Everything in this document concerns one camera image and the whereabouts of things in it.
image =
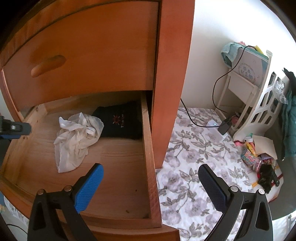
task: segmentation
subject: black cable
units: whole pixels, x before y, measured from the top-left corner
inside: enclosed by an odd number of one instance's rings
[[[243,51],[242,51],[242,55],[244,54],[244,50],[245,50],[247,47],[253,47],[253,48],[255,48],[254,46],[251,46],[251,45],[248,45],[248,46],[244,47],[244,49],[243,49]],[[235,67],[239,64],[239,62],[240,62],[240,60],[241,60],[241,58],[242,58],[242,55],[240,56],[240,58],[239,58],[237,64],[236,64],[231,70],[229,70],[226,74],[222,75],[221,77],[219,77],[219,78],[216,80],[216,82],[215,82],[215,84],[214,84],[213,92],[212,92],[212,101],[213,101],[214,106],[215,106],[219,111],[222,111],[222,112],[224,112],[224,113],[226,113],[226,114],[228,114],[228,115],[229,115],[229,113],[228,113],[227,111],[224,111],[224,110],[222,110],[222,109],[219,109],[219,108],[215,105],[215,102],[214,102],[214,91],[215,91],[215,87],[216,87],[216,84],[217,84],[218,80],[221,79],[221,78],[223,78],[225,75],[229,74],[231,71],[233,71],[233,70],[235,69]]]
[[[14,225],[14,224],[7,224],[7,226],[13,226],[13,227],[17,227],[17,228],[23,230],[21,227],[16,226],[16,225]]]
[[[241,56],[240,56],[240,58],[239,58],[237,64],[236,64],[231,70],[229,70],[226,74],[224,74],[224,75],[222,75],[221,77],[219,77],[219,78],[216,80],[216,82],[215,82],[215,84],[214,84],[214,87],[213,87],[212,101],[213,101],[214,106],[215,106],[218,110],[220,110],[220,111],[222,111],[222,112],[224,112],[224,113],[226,113],[226,114],[228,114],[228,115],[229,115],[228,112],[226,112],[226,111],[224,111],[224,110],[222,110],[222,109],[219,109],[219,108],[215,105],[215,102],[214,102],[214,91],[215,91],[215,87],[216,87],[216,84],[217,84],[217,82],[218,82],[219,79],[223,78],[225,75],[229,74],[231,71],[233,71],[233,70],[235,69],[235,67],[239,64],[239,62],[240,62],[240,60],[241,60],[241,58],[242,58],[242,55],[244,54],[244,50],[245,50],[247,47],[253,47],[253,48],[255,48],[254,46],[251,46],[251,45],[248,45],[248,46],[244,47],[244,49],[243,49],[243,51],[242,51],[242,54],[241,54]],[[186,110],[186,112],[187,112],[187,115],[188,115],[189,119],[191,120],[191,122],[192,122],[194,125],[196,125],[196,126],[198,126],[198,127],[202,127],[202,128],[211,128],[211,127],[220,127],[220,126],[221,126],[221,125],[219,125],[219,126],[201,126],[201,125],[196,124],[196,123],[191,119],[190,114],[189,114],[189,112],[188,112],[188,110],[187,110],[187,108],[186,108],[186,106],[185,106],[185,104],[184,104],[182,98],[181,98],[181,102],[182,102],[182,104],[183,104],[183,106],[184,106],[184,108],[185,108],[185,110]]]

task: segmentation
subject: textured rubber pad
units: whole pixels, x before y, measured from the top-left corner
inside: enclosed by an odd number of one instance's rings
[[[84,211],[91,201],[94,193],[100,185],[104,176],[104,169],[102,165],[98,165],[92,173],[88,176],[82,187],[75,195],[74,206],[77,212]]]
[[[219,187],[218,183],[213,178],[214,172],[210,169],[212,173],[210,173],[205,167],[206,164],[201,165],[198,169],[198,178],[202,183],[205,191],[209,195],[212,203],[215,206],[217,211],[224,213],[227,209],[227,196],[223,192],[223,190]]]

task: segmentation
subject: pile of clutter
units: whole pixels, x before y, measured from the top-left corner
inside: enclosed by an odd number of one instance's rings
[[[244,163],[258,176],[260,184],[266,193],[272,188],[272,183],[278,187],[280,181],[275,173],[277,155],[273,141],[261,136],[250,135],[245,138],[241,153]]]

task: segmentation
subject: wooden handle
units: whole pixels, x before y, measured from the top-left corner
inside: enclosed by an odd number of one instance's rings
[[[31,70],[31,76],[36,78],[45,72],[61,67],[65,62],[66,58],[63,55],[48,58]]]

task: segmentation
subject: metal rivet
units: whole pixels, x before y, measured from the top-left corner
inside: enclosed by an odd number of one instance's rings
[[[239,189],[236,186],[231,186],[230,190],[233,192],[237,192]]]
[[[64,187],[64,191],[69,192],[72,190],[72,186],[71,185],[67,185]]]
[[[44,193],[44,189],[39,189],[37,192],[38,195],[42,195],[43,193]]]
[[[265,194],[265,191],[263,189],[259,189],[258,192],[262,195]]]

